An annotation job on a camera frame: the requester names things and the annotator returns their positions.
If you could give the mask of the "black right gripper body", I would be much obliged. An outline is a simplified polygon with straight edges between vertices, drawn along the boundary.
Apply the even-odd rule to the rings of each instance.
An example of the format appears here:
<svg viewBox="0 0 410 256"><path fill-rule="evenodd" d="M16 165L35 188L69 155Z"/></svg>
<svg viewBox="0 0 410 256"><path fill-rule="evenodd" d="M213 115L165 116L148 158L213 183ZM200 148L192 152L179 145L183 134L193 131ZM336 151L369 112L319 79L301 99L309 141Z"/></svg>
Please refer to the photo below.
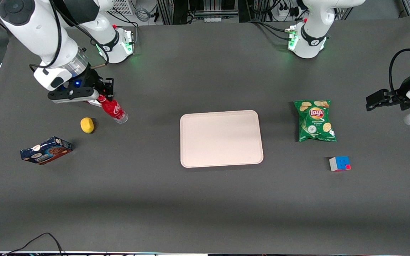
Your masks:
<svg viewBox="0 0 410 256"><path fill-rule="evenodd" d="M104 80L90 68L70 80L70 90L72 95L92 95L95 91L102 95L106 93Z"/></svg>

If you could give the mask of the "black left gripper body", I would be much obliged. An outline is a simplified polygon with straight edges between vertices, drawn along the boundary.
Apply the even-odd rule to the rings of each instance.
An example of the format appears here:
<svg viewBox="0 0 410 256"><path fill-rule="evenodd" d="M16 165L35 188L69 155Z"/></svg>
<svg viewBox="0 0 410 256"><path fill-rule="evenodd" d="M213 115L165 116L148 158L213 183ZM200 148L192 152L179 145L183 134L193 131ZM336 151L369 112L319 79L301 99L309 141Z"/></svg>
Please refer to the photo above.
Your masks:
<svg viewBox="0 0 410 256"><path fill-rule="evenodd" d="M403 80L398 89L394 89L393 75L389 72L389 88L391 100L393 104L399 104L401 109L410 109L410 99L407 97L407 92L410 91L410 76Z"/></svg>

